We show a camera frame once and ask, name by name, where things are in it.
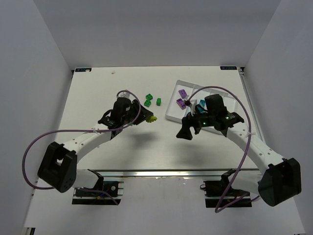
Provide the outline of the white compartment sorting tray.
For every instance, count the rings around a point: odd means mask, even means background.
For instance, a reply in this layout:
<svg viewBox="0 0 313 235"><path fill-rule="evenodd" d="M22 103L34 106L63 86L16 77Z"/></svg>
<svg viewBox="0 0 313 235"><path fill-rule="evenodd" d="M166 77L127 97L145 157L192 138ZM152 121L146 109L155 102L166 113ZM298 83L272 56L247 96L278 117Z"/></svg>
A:
<svg viewBox="0 0 313 235"><path fill-rule="evenodd" d="M168 107L165 112L165 118L171 123L171 124L176 124L176 126L172 129L173 136L176 136L178 131L181 128L181 119L187 115L188 112L190 112L190 108L187 107L185 109L182 109L178 104L177 100L181 98L179 91L180 90L185 90L187 93L187 96L192 95L194 92L196 92L198 89L200 89L202 86L182 81L182 80L177 80L175 87L173 89L171 98L168 102ZM227 107L227 110L229 112L236 112L240 116L244 116L244 113L241 110L241 106L239 102L228 92L220 90L220 89L204 89L195 94L191 102L194 103L196 102L197 104L200 103L200 101L204 100L206 96L212 95L212 94L219 94L223 98L224 105Z"/></svg>

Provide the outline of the purple lego brick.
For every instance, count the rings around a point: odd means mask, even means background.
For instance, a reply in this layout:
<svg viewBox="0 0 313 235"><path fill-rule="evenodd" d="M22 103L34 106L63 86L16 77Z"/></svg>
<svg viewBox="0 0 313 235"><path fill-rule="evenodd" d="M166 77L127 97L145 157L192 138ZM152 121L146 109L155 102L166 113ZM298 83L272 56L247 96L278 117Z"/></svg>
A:
<svg viewBox="0 0 313 235"><path fill-rule="evenodd" d="M179 95L180 95L180 97L181 97L182 99L185 99L185 98L188 97L188 94L187 94L187 92L185 91L185 89L178 90L178 92L179 92Z"/></svg>
<svg viewBox="0 0 313 235"><path fill-rule="evenodd" d="M176 103L182 110L184 110L186 108L185 102L182 98L177 99Z"/></svg>

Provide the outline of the blue label left corner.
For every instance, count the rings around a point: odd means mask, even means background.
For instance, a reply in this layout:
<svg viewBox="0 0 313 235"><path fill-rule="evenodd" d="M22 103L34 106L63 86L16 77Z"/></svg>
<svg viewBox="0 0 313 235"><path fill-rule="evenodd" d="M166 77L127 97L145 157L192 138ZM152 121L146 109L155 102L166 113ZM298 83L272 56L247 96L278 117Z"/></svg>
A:
<svg viewBox="0 0 313 235"><path fill-rule="evenodd" d="M90 72L92 68L76 68L75 72Z"/></svg>

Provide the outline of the yellow-green lego brick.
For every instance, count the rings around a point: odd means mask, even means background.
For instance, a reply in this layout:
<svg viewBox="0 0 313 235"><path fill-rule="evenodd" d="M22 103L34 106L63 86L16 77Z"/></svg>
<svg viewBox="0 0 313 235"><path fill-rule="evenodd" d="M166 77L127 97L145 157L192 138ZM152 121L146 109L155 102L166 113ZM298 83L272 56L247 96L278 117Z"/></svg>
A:
<svg viewBox="0 0 313 235"><path fill-rule="evenodd" d="M156 120L157 120L157 117L155 117L155 116L150 116L150 117L148 117L148 118L146 119L146 122L152 123L152 122L154 122L154 121L156 121Z"/></svg>

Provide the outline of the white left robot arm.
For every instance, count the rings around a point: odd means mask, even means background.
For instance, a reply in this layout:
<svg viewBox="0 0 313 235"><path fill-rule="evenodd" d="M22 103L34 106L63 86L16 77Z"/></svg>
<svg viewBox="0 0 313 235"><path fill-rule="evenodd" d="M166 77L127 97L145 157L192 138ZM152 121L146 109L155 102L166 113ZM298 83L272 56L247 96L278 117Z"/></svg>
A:
<svg viewBox="0 0 313 235"><path fill-rule="evenodd" d="M101 192L104 178L91 169L78 169L79 161L100 145L111 141L123 127L152 122L153 112L136 99L117 98L113 108L106 111L97 124L82 135L65 143L51 143L38 170L38 177L63 193L70 188L85 188Z"/></svg>

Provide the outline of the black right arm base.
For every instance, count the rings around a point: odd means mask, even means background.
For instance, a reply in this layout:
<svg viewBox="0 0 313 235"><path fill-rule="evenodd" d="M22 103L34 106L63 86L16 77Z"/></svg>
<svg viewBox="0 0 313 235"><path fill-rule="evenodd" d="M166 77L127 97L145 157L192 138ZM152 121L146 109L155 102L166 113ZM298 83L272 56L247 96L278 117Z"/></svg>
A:
<svg viewBox="0 0 313 235"><path fill-rule="evenodd" d="M229 171L220 171L220 170L210 170L205 171L205 175L203 177L203 182L200 184L200 190L204 192L205 195L205 206L206 208L215 208L218 204L220 197L222 196L226 186L228 185L229 180L225 181L224 174L229 175L228 172L234 173L235 169L230 169ZM250 193L230 188L225 197L223 198L220 207L223 207L237 198L240 198L244 195L244 197L239 201L232 205L230 208L251 208L252 207L252 199L250 197Z"/></svg>

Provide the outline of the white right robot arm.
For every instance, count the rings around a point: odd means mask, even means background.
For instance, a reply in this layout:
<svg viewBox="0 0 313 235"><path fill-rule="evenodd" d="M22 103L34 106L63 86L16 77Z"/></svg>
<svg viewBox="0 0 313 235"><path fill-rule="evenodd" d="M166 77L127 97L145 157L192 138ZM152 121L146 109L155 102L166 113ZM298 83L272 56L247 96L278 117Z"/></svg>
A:
<svg viewBox="0 0 313 235"><path fill-rule="evenodd" d="M213 127L244 151L259 169L258 174L248 174L232 169L221 176L223 192L241 190L252 192L269 206L276 206L301 193L300 163L295 158L286 159L252 135L249 126L237 113L229 112L219 94L205 97L206 111L195 111L182 118L178 139L191 140L194 129L198 134L203 127Z"/></svg>

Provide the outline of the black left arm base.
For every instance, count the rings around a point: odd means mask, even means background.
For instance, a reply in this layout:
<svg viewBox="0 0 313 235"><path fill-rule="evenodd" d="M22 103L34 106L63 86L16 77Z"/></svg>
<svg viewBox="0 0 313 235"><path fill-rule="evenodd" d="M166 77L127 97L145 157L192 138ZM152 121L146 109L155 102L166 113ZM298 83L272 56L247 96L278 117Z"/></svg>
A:
<svg viewBox="0 0 313 235"><path fill-rule="evenodd" d="M123 195L123 182L106 180L94 170L78 170L74 188L73 205L119 205Z"/></svg>

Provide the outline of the green lego brick top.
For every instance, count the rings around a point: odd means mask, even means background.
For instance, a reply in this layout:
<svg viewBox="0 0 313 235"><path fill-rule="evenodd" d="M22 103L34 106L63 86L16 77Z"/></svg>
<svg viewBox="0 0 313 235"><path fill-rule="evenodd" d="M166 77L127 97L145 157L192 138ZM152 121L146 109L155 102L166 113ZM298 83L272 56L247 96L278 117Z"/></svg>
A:
<svg viewBox="0 0 313 235"><path fill-rule="evenodd" d="M147 95L146 95L146 99L147 99L147 100L152 100L152 99L153 99L153 96L152 96L151 94L147 94Z"/></svg>

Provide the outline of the blue decorated lego brick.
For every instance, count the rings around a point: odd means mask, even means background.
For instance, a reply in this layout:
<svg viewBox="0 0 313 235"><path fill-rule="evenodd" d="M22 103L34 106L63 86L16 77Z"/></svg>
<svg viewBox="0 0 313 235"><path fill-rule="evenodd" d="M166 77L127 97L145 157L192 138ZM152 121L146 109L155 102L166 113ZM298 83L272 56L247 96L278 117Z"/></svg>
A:
<svg viewBox="0 0 313 235"><path fill-rule="evenodd" d="M199 104L205 109L206 108L206 103L204 100L200 100Z"/></svg>

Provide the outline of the blue label right corner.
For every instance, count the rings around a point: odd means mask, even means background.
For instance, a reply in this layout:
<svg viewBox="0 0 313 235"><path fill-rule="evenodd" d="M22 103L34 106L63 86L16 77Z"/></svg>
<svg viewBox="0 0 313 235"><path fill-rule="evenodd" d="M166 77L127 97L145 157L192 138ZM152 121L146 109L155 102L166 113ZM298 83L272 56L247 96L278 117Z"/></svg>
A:
<svg viewBox="0 0 313 235"><path fill-rule="evenodd" d="M220 66L220 69L221 70L237 70L237 67L236 66Z"/></svg>

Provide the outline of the small green lego brick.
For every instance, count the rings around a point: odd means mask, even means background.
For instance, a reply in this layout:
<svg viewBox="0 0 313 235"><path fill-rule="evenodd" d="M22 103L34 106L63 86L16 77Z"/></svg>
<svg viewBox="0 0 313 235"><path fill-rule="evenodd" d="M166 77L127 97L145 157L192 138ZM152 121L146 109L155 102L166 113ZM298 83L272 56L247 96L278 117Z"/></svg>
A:
<svg viewBox="0 0 313 235"><path fill-rule="evenodd" d="M161 105L161 98L157 98L157 100L156 100L156 105L157 105L157 106L160 106L160 105Z"/></svg>

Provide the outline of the teal square lego brick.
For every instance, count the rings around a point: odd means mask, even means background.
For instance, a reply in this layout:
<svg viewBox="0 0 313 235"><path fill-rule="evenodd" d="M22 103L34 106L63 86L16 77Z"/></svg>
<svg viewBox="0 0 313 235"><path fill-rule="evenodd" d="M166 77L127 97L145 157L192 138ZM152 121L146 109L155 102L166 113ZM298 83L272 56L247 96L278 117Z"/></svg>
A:
<svg viewBox="0 0 313 235"><path fill-rule="evenodd" d="M201 107L197 107L196 110L197 110L197 112L200 113L200 114L202 114L202 113L205 112L205 110L204 110L203 108L201 108Z"/></svg>

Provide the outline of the blue label corner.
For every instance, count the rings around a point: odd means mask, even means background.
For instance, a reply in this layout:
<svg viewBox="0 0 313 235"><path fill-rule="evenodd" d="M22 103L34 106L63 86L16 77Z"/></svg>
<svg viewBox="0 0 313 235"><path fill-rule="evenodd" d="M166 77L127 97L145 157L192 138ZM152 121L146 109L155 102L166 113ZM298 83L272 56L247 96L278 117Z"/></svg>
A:
<svg viewBox="0 0 313 235"><path fill-rule="evenodd" d="M220 69L221 70L237 70L237 67L236 66L220 66Z"/></svg>
<svg viewBox="0 0 313 235"><path fill-rule="evenodd" d="M90 72L92 68L76 68L75 72Z"/></svg>

